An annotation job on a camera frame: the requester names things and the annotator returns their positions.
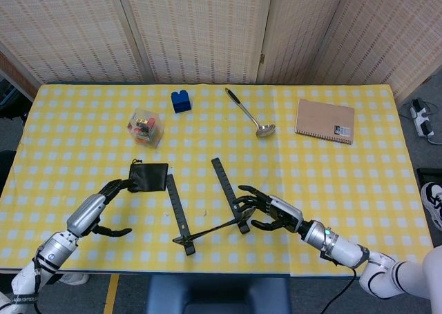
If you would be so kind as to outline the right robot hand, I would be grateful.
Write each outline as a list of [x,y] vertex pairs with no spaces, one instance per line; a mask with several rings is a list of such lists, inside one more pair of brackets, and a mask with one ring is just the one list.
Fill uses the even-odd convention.
[[264,231],[285,228],[290,233],[298,232],[300,225],[304,221],[302,212],[299,209],[279,197],[267,195],[252,186],[239,185],[238,188],[250,193],[250,195],[234,199],[233,204],[238,206],[238,212],[242,213],[247,209],[256,208],[273,219],[271,223],[252,219],[251,224],[253,226]]

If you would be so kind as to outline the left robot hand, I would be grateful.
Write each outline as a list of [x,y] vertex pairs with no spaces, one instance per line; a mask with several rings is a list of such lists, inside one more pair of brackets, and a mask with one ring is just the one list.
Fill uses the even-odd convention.
[[98,193],[86,198],[77,210],[66,222],[67,230],[78,238],[85,237],[90,233],[107,237],[123,237],[129,234],[132,229],[112,230],[100,226],[100,216],[106,206],[118,193],[133,184],[132,179],[116,179],[108,182]]

